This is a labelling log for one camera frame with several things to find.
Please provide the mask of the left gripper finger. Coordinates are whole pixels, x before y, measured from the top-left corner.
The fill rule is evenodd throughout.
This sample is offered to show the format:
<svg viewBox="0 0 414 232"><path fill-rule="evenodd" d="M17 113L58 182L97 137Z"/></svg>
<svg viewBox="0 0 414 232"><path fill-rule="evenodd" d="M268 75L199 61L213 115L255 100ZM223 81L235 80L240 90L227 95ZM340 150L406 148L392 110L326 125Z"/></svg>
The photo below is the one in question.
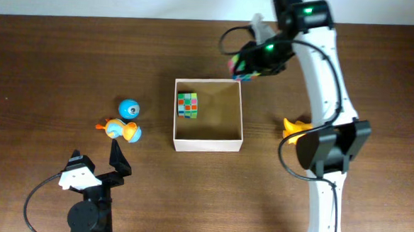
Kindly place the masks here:
<svg viewBox="0 0 414 232"><path fill-rule="evenodd" d="M71 171L81 167L87 167L92 173L94 173L95 164L91 161L91 159L86 155L82 155L79 150L74 150L71 158L65 166L65 171Z"/></svg>
<svg viewBox="0 0 414 232"><path fill-rule="evenodd" d="M117 173L122 177L127 177L132 175L132 168L128 164L128 161L124 157L118 141L116 139L112 140L111 143L111 152L110 160L108 161L109 165L113 167Z"/></svg>

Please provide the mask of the Rubik's cube one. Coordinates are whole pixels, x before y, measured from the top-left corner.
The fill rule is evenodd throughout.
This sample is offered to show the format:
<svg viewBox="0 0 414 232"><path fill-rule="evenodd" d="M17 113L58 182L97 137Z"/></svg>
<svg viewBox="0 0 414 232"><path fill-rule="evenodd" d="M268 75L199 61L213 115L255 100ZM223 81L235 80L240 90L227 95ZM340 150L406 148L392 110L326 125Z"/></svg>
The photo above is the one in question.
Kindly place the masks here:
<svg viewBox="0 0 414 232"><path fill-rule="evenodd" d="M228 71L235 81L250 82L261 75L260 72L250 69L246 61L240 58L240 55L234 55L229 59L228 68Z"/></svg>
<svg viewBox="0 0 414 232"><path fill-rule="evenodd" d="M177 115L179 118L197 118L198 94L194 92L177 94Z"/></svg>

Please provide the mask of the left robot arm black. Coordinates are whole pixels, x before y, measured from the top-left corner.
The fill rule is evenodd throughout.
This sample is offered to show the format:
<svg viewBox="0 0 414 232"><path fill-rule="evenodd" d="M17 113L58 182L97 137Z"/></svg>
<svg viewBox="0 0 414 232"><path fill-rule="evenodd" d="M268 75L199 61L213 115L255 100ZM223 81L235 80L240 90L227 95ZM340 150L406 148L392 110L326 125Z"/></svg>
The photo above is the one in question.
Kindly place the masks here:
<svg viewBox="0 0 414 232"><path fill-rule="evenodd" d="M75 150L60 176L63 190L82 194L67 214L69 232L113 232L111 189L124 184L124 178L132 175L117 140L111 142L109 165L115 170L95 175L91 159Z"/></svg>

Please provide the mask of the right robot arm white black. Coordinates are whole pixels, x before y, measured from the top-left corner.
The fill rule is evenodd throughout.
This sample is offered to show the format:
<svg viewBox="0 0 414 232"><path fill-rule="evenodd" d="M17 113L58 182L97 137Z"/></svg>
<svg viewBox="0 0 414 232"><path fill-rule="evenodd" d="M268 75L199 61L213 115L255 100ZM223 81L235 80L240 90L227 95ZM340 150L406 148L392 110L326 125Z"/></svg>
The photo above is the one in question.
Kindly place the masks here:
<svg viewBox="0 0 414 232"><path fill-rule="evenodd" d="M307 232L341 232L342 190L350 162L371 135L359 120L347 93L337 54L337 32L327 1L273 0L278 32L258 15L245 30L253 36L233 52L229 70L234 80L277 75L286 62L300 62L311 108L311 123L284 121L281 144L295 145L300 175L310 189Z"/></svg>

